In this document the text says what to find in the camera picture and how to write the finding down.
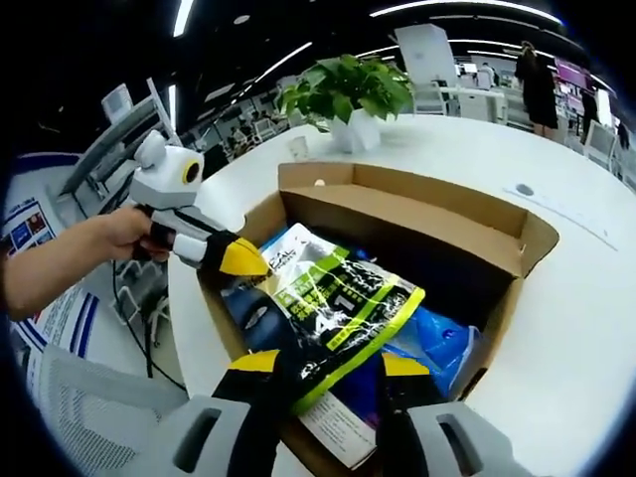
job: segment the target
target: potted plant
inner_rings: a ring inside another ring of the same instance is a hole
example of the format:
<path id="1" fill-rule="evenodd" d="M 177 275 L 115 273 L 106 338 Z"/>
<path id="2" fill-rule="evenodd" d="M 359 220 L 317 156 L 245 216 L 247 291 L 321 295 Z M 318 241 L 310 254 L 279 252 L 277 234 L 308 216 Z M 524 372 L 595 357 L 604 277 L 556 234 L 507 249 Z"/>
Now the potted plant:
<path id="1" fill-rule="evenodd" d="M 408 103 L 412 93 L 408 77 L 378 57 L 364 60 L 351 55 L 320 60 L 305 71 L 297 84 L 277 99 L 290 115 L 299 110 L 310 124 L 326 119 L 339 147 L 359 152 L 380 144 L 375 117 L 386 120 Z"/>

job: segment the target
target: human hand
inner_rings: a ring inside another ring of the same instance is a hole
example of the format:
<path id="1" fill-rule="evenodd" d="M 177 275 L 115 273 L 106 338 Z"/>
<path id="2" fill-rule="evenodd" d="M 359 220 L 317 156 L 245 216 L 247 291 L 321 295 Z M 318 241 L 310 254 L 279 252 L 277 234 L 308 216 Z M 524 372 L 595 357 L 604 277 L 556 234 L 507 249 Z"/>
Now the human hand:
<path id="1" fill-rule="evenodd" d="M 131 259 L 135 245 L 138 243 L 154 260 L 168 259 L 169 250 L 158 246 L 148 237 L 152 221 L 140 210 L 122 207 L 94 219 L 99 223 L 100 236 L 104 239 L 104 246 L 110 259 Z"/>

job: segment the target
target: cardboard box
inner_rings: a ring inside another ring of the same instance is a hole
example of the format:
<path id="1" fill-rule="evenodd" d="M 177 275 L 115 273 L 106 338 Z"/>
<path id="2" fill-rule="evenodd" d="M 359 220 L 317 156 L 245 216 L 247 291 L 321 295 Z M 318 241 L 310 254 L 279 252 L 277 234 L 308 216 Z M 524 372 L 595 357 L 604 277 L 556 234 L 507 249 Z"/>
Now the cardboard box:
<path id="1" fill-rule="evenodd" d="M 427 308 L 482 331 L 483 340 L 451 390 L 455 398 L 465 398 L 486 373 L 524 278 L 558 242 L 557 231 L 525 209 L 392 169 L 283 164 L 278 185 L 247 214 L 243 237 L 261 246 L 300 222 L 325 239 L 363 248 L 383 268 L 424 288 Z M 247 349 L 215 283 L 205 273 L 199 279 L 228 353 L 242 356 Z M 315 475 L 351 474 L 297 420 L 282 436 Z M 370 472 L 375 470 L 363 466 L 356 474 Z"/>

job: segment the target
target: white flower pot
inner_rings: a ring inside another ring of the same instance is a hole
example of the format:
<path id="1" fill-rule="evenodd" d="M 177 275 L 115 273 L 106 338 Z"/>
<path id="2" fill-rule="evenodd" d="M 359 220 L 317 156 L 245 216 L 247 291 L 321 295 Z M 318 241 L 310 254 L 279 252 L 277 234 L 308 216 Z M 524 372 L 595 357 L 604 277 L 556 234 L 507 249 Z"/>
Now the white flower pot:
<path id="1" fill-rule="evenodd" d="M 345 124 L 336 117 L 329 121 L 331 135 L 344 152 L 365 152 L 380 145 L 378 121 L 363 109 L 356 109 Z"/>

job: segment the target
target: white round table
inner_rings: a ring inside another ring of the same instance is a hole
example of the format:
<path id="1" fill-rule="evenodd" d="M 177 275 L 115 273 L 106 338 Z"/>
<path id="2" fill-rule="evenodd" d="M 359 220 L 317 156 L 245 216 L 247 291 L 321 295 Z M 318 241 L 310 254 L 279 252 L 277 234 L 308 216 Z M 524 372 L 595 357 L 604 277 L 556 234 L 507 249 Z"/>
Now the white round table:
<path id="1" fill-rule="evenodd" d="M 380 148 L 352 156 L 311 126 L 291 129 L 208 179 L 197 205 L 205 213 L 214 191 L 230 214 L 244 214 L 276 190 L 277 165 L 292 161 L 287 143 L 304 135 L 313 159 L 432 176 L 548 221 L 559 243 L 526 280 L 501 348 L 467 403 L 511 438 L 532 472 L 577 475 L 620 423 L 636 379 L 636 196 L 583 156 L 505 126 L 401 116 L 382 134 Z M 517 193 L 520 183 L 534 195 Z M 169 292 L 188 393 L 209 396 L 230 360 L 195 271 L 175 256 Z M 275 472 L 306 470 L 283 450 Z"/>

